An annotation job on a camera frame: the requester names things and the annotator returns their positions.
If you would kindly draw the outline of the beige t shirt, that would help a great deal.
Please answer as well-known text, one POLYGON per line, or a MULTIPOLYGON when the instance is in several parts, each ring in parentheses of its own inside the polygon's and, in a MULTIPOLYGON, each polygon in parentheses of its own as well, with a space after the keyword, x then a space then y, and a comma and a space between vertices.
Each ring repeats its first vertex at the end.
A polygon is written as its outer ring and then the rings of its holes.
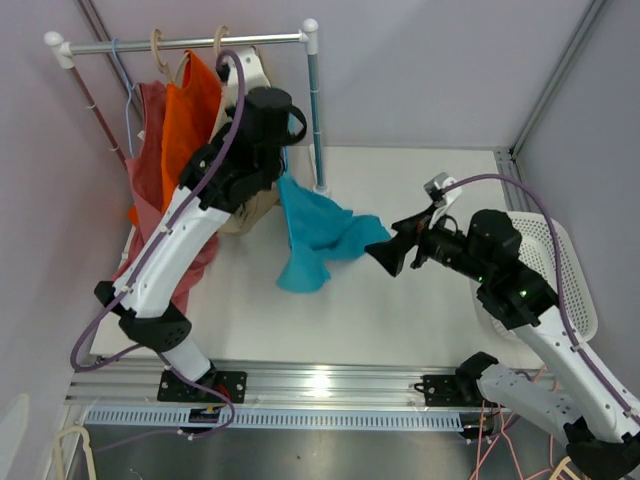
MULTIPOLYGON (((230 120, 226 113, 228 109, 236 105, 225 95, 222 85, 222 97, 218 108, 216 121, 210 135, 210 139, 218 133, 223 124, 230 120)), ((270 186, 266 191, 261 190, 255 196, 244 202, 218 230, 220 234, 241 236, 247 234, 252 227, 277 203, 278 193, 275 186, 270 186)))

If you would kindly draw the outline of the teal t shirt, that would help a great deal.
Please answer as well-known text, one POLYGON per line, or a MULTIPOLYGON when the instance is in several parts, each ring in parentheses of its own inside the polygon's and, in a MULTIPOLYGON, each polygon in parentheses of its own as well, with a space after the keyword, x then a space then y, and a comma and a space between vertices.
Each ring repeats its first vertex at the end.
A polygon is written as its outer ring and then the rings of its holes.
POLYGON ((276 280, 285 291, 314 293, 331 279, 329 262, 351 262, 369 244, 390 238, 379 217, 356 214, 333 200, 300 186, 285 173, 276 182, 290 248, 289 259, 276 280))

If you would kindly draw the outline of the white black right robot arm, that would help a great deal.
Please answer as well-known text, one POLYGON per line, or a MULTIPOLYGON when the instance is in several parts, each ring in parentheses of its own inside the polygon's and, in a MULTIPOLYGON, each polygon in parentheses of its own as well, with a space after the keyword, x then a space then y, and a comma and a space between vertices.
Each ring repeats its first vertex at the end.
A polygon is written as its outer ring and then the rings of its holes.
POLYGON ((558 289, 523 263, 520 232, 504 212, 476 212, 466 232, 445 220, 428 224, 423 211, 393 224, 395 236, 366 246, 390 275, 406 254, 411 266, 433 260, 478 283, 486 312, 543 361, 562 389, 551 392, 523 379, 495 357, 478 352, 456 370, 455 392, 466 404, 483 399, 504 406, 562 443, 573 464, 591 479, 619 479, 639 465, 639 401, 563 323, 558 289))

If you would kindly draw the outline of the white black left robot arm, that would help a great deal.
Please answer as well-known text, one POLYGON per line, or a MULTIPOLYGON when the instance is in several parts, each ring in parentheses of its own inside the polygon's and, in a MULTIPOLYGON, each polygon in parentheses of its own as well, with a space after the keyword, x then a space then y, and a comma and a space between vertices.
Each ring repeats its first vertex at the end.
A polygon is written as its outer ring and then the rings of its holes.
POLYGON ((306 134, 289 131, 290 117, 306 120, 291 95, 257 87, 239 97, 232 119, 198 148, 179 177, 171 202, 133 263, 96 297, 119 318, 135 343, 158 354, 178 374, 194 401, 215 389, 212 362, 196 345, 192 325, 171 297, 205 244, 248 200, 268 191, 284 173, 284 148, 306 134))

